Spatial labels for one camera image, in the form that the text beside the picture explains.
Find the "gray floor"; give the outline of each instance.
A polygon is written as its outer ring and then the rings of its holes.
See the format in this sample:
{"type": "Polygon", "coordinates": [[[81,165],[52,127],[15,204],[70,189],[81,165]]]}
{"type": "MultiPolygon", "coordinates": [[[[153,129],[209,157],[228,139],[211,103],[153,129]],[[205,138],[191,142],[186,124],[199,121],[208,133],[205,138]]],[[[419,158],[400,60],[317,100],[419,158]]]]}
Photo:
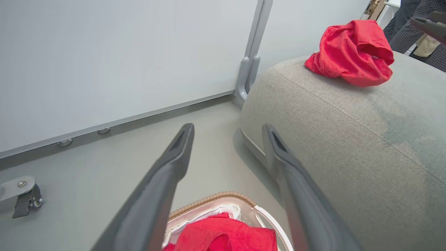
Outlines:
{"type": "Polygon", "coordinates": [[[80,136],[67,147],[42,147],[0,159],[0,183],[34,176],[45,199],[11,219],[15,201],[0,203],[1,250],[89,250],[180,127],[195,124],[189,169],[172,211],[222,191],[236,191],[269,211],[289,233],[278,187],[243,145],[233,95],[80,136]]]}

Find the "gray fabric upholstery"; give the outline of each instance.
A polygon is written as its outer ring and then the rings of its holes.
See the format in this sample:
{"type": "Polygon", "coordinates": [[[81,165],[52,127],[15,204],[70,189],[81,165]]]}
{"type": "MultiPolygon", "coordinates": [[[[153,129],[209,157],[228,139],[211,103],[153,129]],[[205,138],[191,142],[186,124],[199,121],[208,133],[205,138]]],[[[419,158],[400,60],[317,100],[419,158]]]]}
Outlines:
{"type": "Polygon", "coordinates": [[[396,53],[360,88],[282,62],[254,84],[240,127],[262,161],[270,123],[368,251],[446,248],[446,75],[396,53]]]}

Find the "crumpled red fabric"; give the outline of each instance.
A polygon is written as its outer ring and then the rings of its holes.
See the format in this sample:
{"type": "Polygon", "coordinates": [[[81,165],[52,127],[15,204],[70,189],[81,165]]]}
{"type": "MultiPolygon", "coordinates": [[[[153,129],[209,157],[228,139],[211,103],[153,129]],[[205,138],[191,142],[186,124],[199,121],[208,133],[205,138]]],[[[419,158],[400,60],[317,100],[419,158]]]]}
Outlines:
{"type": "Polygon", "coordinates": [[[393,52],[383,30],[373,20],[354,20],[327,28],[319,45],[305,62],[312,72],[342,77],[361,86],[379,85],[390,79],[393,52]]]}
{"type": "Polygon", "coordinates": [[[250,227],[228,213],[187,224],[176,244],[163,251],[277,251],[273,229],[250,227]]]}

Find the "red cloth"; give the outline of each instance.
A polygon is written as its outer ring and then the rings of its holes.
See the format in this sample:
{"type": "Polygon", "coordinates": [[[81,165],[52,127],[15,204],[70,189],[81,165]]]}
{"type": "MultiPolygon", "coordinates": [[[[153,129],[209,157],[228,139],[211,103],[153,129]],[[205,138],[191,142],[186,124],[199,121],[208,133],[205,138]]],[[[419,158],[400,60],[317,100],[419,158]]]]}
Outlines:
{"type": "Polygon", "coordinates": [[[305,62],[312,72],[329,78],[342,77],[361,86],[379,85],[390,79],[393,52],[383,30],[373,20],[354,20],[327,28],[320,52],[305,62]]]}
{"type": "Polygon", "coordinates": [[[163,251],[277,251],[273,229],[250,227],[228,213],[187,224],[175,245],[163,251]]]}

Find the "basket rim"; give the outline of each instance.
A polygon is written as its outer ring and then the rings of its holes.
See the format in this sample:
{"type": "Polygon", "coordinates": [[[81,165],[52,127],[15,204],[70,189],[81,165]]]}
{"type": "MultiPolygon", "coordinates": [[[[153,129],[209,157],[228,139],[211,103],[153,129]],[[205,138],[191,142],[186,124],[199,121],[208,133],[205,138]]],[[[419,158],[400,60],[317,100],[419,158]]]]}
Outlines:
{"type": "Polygon", "coordinates": [[[200,207],[200,206],[202,206],[204,204],[216,201],[216,200],[221,199],[221,198],[228,198],[228,197],[239,199],[239,200],[245,202],[246,204],[248,204],[249,206],[251,206],[252,208],[254,208],[257,205],[248,196],[246,196],[244,194],[241,194],[239,192],[232,192],[232,191],[219,192],[219,193],[213,194],[211,196],[208,196],[206,198],[203,198],[203,199],[201,199],[199,201],[192,202],[189,205],[185,205],[182,208],[177,209],[177,210],[171,212],[169,214],[169,221],[171,221],[171,220],[173,220],[173,219],[175,219],[175,218],[177,218],[177,217],[179,217],[179,216],[181,216],[181,215],[183,215],[183,214],[185,214],[185,213],[187,213],[187,212],[189,212],[191,210],[194,210],[195,208],[198,208],[198,207],[200,207]]]}

